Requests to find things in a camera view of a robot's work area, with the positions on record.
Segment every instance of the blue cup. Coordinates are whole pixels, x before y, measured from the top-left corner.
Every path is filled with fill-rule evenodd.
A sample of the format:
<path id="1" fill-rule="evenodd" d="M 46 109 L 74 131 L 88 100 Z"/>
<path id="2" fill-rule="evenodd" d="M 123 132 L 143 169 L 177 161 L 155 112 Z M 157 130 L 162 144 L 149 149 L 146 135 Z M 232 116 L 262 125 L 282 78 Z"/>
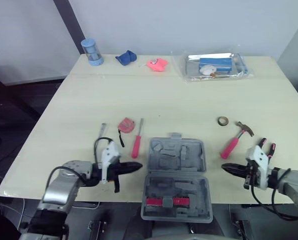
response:
<path id="1" fill-rule="evenodd" d="M 86 38 L 81 41 L 81 46 L 91 66 L 99 66 L 104 63 L 104 59 L 97 48 L 95 40 Z"/>

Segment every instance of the blue glove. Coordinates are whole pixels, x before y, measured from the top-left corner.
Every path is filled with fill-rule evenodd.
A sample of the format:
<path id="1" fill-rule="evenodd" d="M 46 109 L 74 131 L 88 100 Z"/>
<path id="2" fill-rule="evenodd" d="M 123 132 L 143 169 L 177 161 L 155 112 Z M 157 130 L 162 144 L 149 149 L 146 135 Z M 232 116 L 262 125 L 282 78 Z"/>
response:
<path id="1" fill-rule="evenodd" d="M 128 65 L 130 62 L 137 60 L 137 55 L 132 51 L 127 50 L 124 54 L 115 57 L 123 66 Z"/>

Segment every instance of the plastic bag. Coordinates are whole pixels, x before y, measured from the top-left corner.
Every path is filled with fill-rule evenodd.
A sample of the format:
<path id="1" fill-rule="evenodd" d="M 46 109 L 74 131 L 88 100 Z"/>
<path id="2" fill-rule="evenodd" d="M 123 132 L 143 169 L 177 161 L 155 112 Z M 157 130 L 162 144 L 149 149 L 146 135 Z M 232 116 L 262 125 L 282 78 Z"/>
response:
<path id="1" fill-rule="evenodd" d="M 244 58 L 239 53 L 183 52 L 174 54 L 171 59 L 175 68 L 187 82 L 242 79 L 253 76 Z"/>

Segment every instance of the gray tool case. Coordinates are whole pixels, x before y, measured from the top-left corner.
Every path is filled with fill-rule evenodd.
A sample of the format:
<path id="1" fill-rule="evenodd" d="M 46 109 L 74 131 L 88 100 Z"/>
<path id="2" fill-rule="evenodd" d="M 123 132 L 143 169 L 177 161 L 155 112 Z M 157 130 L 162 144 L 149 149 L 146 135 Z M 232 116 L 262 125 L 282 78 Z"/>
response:
<path id="1" fill-rule="evenodd" d="M 144 220 L 210 223 L 213 210 L 202 141 L 155 137 L 150 141 L 141 217 Z"/>

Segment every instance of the hammer head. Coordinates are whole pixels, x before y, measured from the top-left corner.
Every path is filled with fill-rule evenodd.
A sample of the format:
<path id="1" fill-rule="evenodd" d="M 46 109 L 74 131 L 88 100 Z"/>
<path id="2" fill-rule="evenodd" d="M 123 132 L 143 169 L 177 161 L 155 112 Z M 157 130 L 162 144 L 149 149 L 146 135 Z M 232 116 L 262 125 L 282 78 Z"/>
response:
<path id="1" fill-rule="evenodd" d="M 241 121 L 237 122 L 236 125 L 237 125 L 238 127 L 240 127 L 241 130 L 248 132 L 248 133 L 250 134 L 251 137 L 252 137 L 253 135 L 255 135 L 254 132 L 251 130 L 251 128 L 248 127 L 248 126 L 245 125 L 245 124 L 242 124 Z"/>

